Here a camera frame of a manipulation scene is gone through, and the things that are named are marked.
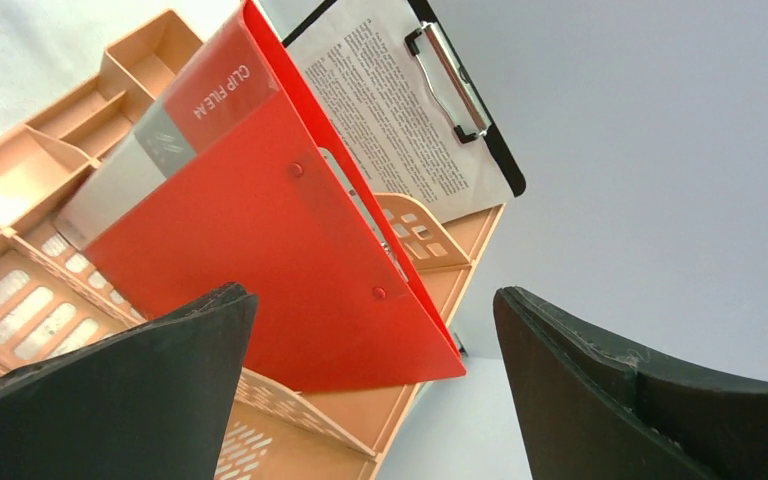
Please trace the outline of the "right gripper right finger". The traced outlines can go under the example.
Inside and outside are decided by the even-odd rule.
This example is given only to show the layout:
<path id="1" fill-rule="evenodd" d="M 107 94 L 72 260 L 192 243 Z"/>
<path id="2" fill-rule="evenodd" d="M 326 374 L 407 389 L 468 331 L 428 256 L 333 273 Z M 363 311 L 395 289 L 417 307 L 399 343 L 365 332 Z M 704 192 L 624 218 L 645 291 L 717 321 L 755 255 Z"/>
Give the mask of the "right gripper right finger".
<path id="1" fill-rule="evenodd" d="M 703 367 L 518 287 L 493 317 L 536 479 L 768 479 L 768 381 Z"/>

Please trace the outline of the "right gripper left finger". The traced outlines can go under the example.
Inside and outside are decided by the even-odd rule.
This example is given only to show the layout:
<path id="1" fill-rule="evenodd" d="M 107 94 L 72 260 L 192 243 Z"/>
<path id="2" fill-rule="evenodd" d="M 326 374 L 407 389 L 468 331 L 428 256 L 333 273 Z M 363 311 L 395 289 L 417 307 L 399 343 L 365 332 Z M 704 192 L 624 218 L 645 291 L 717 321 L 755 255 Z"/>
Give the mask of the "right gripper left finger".
<path id="1" fill-rule="evenodd" d="M 0 376 L 0 479 L 210 479 L 258 308 L 228 283 Z"/>

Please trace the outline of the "orange plastic file organizer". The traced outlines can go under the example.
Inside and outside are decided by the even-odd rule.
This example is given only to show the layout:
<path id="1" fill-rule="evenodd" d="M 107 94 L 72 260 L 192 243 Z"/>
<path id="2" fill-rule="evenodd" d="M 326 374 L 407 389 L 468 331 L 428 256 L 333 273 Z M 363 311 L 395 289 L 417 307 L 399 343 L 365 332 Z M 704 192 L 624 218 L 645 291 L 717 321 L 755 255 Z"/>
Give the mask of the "orange plastic file organizer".
<path id="1" fill-rule="evenodd" d="M 111 46 L 98 75 L 0 138 L 0 378 L 140 322 L 51 218 L 199 45 L 166 11 Z M 245 371 L 215 477 L 372 479 L 420 391 L 303 394 Z"/>

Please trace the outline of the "thin red folder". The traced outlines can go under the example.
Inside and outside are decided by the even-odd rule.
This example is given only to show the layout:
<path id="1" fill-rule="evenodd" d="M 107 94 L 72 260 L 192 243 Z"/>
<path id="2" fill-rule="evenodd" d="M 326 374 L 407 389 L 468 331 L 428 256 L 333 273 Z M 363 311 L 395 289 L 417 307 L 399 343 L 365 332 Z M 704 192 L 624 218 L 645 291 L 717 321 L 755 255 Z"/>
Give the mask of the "thin red folder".
<path id="1" fill-rule="evenodd" d="M 151 106 L 56 216 L 146 318 L 228 282 L 259 300 L 248 369 L 302 392 L 462 376 L 417 269 L 267 20 L 157 20 L 104 62 Z"/>

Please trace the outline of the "black clipboard with paper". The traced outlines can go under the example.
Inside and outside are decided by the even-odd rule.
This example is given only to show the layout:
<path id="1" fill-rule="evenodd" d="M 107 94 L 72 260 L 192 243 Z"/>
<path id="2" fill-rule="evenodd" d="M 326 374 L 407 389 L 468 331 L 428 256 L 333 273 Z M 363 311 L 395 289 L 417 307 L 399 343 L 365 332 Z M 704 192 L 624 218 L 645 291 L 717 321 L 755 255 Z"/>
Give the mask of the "black clipboard with paper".
<path id="1" fill-rule="evenodd" d="M 526 180 L 426 1 L 325 1 L 284 40 L 375 192 L 441 222 L 521 196 Z"/>

